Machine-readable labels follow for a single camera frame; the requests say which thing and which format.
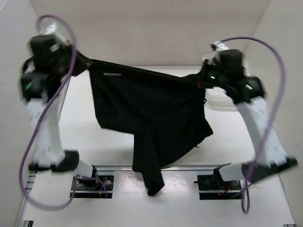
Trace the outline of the black shorts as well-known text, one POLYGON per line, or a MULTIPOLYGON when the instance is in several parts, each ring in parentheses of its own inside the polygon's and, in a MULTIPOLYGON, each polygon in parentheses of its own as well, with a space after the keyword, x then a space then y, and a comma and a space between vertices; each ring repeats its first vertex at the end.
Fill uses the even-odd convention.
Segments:
POLYGON ((90 84, 100 127, 132 134, 133 170, 149 196, 163 187, 161 169, 213 134, 197 74, 170 74, 91 60, 90 84))

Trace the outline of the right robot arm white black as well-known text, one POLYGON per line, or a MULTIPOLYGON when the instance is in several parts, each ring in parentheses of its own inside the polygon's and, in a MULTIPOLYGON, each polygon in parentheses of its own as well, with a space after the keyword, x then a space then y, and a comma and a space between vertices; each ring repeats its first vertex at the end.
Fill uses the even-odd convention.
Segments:
POLYGON ((298 166, 297 159, 282 147, 272 126, 273 118, 260 79, 245 75, 243 53, 221 41, 211 44, 211 48, 213 53, 203 58, 199 83, 203 88, 224 90, 242 116, 255 152, 253 161, 224 164, 214 169, 213 185, 223 189, 233 180, 256 183, 298 166))

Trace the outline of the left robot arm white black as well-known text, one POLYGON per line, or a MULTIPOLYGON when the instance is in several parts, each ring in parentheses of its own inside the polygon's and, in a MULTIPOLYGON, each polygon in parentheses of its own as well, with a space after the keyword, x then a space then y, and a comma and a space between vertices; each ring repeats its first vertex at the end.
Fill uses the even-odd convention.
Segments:
POLYGON ((76 150, 62 148, 59 118, 72 76, 91 66, 91 60, 73 49, 72 44, 52 23, 29 41, 33 56, 26 60, 20 78, 23 99, 31 114, 34 133, 30 145, 36 144, 30 171, 72 172, 83 177, 88 189, 95 189, 99 177, 92 165, 80 159, 76 150))

